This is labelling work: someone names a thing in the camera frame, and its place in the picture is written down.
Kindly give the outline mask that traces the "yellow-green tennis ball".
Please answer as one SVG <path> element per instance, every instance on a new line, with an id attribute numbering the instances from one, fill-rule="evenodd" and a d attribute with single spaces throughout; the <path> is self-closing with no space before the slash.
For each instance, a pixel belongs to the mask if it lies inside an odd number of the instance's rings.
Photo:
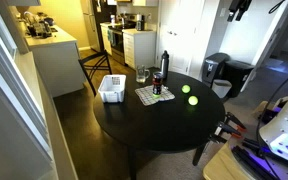
<path id="1" fill-rule="evenodd" d="M 187 94 L 190 92 L 190 90 L 191 90 L 191 87 L 189 85 L 183 85 L 182 86 L 182 92 L 183 93 Z"/>
<path id="2" fill-rule="evenodd" d="M 196 96 L 190 96 L 189 99 L 188 99 L 188 103 L 190 105 L 193 105 L 193 106 L 197 105 L 198 102 L 199 102 L 199 100 L 198 100 L 198 98 Z"/>

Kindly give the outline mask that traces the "dark red travel cup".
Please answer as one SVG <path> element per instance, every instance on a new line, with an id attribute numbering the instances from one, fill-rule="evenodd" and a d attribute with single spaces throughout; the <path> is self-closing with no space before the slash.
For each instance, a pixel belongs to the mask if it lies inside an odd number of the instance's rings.
<path id="1" fill-rule="evenodd" d="M 152 76 L 153 94 L 159 96 L 162 90 L 163 74 L 161 72 L 154 72 Z"/>

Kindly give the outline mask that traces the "checkered dish cloth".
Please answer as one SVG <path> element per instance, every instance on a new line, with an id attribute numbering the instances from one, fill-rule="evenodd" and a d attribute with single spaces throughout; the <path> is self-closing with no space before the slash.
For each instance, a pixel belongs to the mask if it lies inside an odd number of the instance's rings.
<path id="1" fill-rule="evenodd" d="M 160 95 L 155 95 L 153 93 L 152 85 L 138 88 L 135 90 L 135 93 L 138 95 L 144 106 L 150 106 L 158 102 L 168 101 L 175 98 L 175 95 L 171 93 L 166 86 L 162 86 Z"/>

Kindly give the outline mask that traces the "clear glass mug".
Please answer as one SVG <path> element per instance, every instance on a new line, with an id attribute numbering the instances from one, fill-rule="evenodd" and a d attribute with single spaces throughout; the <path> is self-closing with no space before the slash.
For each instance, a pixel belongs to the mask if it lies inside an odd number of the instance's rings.
<path id="1" fill-rule="evenodd" d="M 139 65 L 136 68 L 136 81 L 138 83 L 144 83 L 149 76 L 150 71 L 144 65 Z"/>

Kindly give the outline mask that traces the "round black table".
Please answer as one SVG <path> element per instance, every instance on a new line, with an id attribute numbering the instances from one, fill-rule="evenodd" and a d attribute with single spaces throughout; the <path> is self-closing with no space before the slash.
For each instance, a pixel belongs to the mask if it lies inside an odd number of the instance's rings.
<path id="1" fill-rule="evenodd" d="M 135 93 L 140 85 L 133 74 L 128 74 L 123 102 L 103 103 L 99 96 L 93 101 L 93 112 L 101 129 L 127 147 L 131 180 L 136 180 L 138 150 L 159 153 L 202 151 L 217 124 L 225 119 L 223 103 L 202 82 L 170 72 L 163 85 L 175 98 L 144 106 Z M 182 92 L 183 85 L 191 87 L 189 93 Z M 190 96 L 198 98 L 197 105 L 188 103 Z"/>

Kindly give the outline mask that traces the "white plastic basket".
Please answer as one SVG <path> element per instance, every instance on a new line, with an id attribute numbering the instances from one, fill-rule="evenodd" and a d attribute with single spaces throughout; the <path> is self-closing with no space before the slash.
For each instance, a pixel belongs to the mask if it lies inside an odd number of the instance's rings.
<path id="1" fill-rule="evenodd" d="M 126 76 L 123 74 L 105 75 L 98 92 L 103 103 L 119 103 L 124 101 Z"/>

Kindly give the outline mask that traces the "black water bottle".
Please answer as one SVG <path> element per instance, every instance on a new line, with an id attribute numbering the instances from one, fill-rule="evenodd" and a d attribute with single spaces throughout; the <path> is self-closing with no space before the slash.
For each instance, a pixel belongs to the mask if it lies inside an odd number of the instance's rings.
<path id="1" fill-rule="evenodd" d="M 167 78 L 168 65 L 169 65 L 169 54 L 167 51 L 164 51 L 161 57 L 161 64 L 160 64 L 161 73 L 164 79 Z"/>

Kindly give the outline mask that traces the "white kitchen cabinet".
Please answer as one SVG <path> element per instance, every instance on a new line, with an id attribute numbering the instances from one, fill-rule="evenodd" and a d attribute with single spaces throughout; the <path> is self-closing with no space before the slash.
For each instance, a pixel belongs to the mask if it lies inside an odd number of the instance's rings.
<path id="1" fill-rule="evenodd" d="M 125 63 L 135 69 L 139 65 L 153 67 L 155 63 L 156 32 L 123 30 Z"/>

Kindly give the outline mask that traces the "black wooden chair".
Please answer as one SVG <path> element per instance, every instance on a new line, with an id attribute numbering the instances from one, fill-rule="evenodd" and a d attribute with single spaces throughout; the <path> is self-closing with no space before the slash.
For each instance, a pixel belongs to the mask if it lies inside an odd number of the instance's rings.
<path id="1" fill-rule="evenodd" d="M 98 52 L 96 54 L 80 59 L 79 64 L 91 87 L 93 94 L 96 95 L 97 91 L 95 90 L 95 87 L 92 83 L 92 78 L 95 72 L 108 71 L 109 73 L 112 73 L 107 51 L 104 50 L 102 52 Z"/>

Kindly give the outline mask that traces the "black coffee maker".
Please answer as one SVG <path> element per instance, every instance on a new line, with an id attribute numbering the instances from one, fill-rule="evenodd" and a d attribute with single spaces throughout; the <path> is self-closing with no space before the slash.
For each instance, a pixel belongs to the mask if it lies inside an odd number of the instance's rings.
<path id="1" fill-rule="evenodd" d="M 136 15 L 136 30 L 143 31 L 145 26 L 144 16 L 142 14 Z"/>

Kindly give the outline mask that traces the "stainless kitchen stove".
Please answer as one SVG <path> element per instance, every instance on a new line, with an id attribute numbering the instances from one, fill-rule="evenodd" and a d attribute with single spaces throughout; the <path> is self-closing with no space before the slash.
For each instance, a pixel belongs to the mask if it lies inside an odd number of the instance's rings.
<path id="1" fill-rule="evenodd" d="M 119 24 L 110 25 L 109 30 L 109 41 L 111 44 L 111 53 L 114 60 L 124 65 L 124 44 L 123 44 L 123 30 L 133 29 L 136 26 L 135 14 L 124 14 L 121 17 Z"/>

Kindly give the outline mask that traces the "black trash can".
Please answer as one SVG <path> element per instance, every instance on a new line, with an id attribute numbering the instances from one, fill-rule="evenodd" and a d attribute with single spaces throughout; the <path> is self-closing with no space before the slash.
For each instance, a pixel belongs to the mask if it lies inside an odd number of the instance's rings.
<path id="1" fill-rule="evenodd" d="M 225 62 L 229 59 L 230 57 L 225 53 L 215 53 L 208 56 L 203 63 L 202 82 L 211 87 L 214 79 L 222 77 Z"/>

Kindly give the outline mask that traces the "small white waste bin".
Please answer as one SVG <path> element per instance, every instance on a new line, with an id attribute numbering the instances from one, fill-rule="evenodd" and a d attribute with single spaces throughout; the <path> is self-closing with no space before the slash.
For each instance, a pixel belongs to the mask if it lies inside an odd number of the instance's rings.
<path id="1" fill-rule="evenodd" d="M 212 84 L 212 90 L 219 98 L 224 98 L 231 87 L 232 84 L 228 80 L 215 79 Z"/>

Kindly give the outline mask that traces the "black refrigerator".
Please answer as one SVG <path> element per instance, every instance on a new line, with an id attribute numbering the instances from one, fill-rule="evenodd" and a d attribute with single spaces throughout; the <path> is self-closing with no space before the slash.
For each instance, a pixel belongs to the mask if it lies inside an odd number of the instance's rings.
<path id="1" fill-rule="evenodd" d="M 114 0 L 80 0 L 90 48 L 97 52 L 104 49 L 101 23 L 111 21 L 116 14 Z"/>

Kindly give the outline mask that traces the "black orange clamp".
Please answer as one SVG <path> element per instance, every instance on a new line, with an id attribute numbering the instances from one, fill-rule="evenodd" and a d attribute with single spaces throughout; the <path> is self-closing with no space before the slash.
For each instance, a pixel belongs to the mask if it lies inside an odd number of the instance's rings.
<path id="1" fill-rule="evenodd" d="M 229 122 L 232 121 L 237 125 L 236 128 L 233 128 Z M 245 125 L 231 112 L 227 112 L 225 114 L 225 120 L 220 121 L 217 124 L 217 129 L 214 134 L 211 134 L 209 136 L 209 140 L 215 143 L 226 143 L 227 140 L 222 137 L 223 133 L 228 133 L 234 137 L 240 138 L 241 132 L 245 131 L 246 127 Z"/>

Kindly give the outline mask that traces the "white kitchen island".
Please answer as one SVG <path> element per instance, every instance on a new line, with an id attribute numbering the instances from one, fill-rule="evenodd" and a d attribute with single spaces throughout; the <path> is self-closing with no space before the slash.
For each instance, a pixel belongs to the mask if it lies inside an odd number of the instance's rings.
<path id="1" fill-rule="evenodd" d="M 54 26 L 51 37 L 27 37 L 35 64 L 53 97 L 83 88 L 85 76 L 79 64 L 77 39 L 59 26 Z"/>

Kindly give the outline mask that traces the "light wooden board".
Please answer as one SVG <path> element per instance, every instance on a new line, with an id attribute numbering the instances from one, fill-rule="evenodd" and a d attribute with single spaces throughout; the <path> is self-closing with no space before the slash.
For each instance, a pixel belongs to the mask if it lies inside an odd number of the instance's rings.
<path id="1" fill-rule="evenodd" d="M 228 143 L 206 164 L 203 177 L 206 180 L 254 180 L 234 158 Z"/>

